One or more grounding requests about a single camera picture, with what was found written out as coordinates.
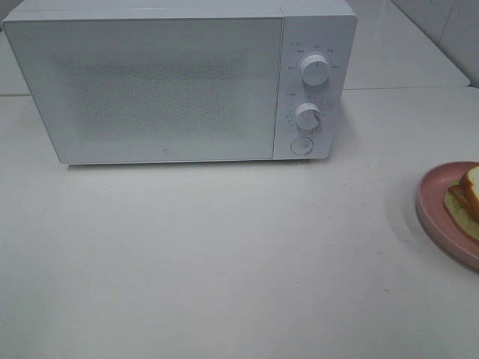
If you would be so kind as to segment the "round white door release button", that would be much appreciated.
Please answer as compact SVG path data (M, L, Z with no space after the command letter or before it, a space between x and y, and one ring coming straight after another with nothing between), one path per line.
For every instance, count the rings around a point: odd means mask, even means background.
M308 155L314 148L314 142L307 137L296 138L290 145L291 151L296 155Z

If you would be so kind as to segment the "white microwave door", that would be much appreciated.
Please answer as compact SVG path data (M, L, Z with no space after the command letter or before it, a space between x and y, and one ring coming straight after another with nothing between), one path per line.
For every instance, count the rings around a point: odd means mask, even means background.
M7 22L69 165L269 159L282 21Z

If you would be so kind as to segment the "pink round plate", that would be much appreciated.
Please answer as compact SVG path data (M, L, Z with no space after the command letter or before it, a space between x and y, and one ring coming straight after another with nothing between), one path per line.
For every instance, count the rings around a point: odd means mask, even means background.
M426 234L449 257L478 270L478 240L473 239L455 223L445 206L448 186L477 162L447 162L426 172L416 191L416 213Z

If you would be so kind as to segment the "toast sandwich with filling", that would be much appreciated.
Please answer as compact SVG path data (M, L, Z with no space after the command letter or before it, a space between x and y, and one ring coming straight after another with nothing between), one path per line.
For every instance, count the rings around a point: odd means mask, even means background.
M448 186L444 203L456 226L478 241L478 166Z

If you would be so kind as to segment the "lower white timer knob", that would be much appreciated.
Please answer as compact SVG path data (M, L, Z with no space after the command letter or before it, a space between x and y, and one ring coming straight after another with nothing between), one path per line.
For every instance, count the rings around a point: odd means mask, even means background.
M294 110L296 125L299 129L309 131L320 125L320 110L312 102L304 102Z

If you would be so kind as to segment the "upper white power knob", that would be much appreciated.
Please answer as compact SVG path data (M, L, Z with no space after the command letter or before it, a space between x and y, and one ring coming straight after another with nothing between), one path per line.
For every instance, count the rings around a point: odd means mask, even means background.
M301 77L310 86L319 86L329 79L330 60L323 53L307 54L299 63Z

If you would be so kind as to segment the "white microwave oven body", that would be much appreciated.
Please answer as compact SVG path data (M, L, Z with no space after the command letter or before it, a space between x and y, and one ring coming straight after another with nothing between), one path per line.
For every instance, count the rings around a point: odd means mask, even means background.
M7 37L7 22L269 18L282 21L272 157L193 162L324 159L334 137L357 26L356 15L345 1L24 1L1 26ZM319 86L304 83L299 69L300 61L311 53L323 53L331 63L329 79ZM296 125L294 110L304 102L320 110L320 125L314 130ZM290 149L300 137L314 142L308 155L296 155Z

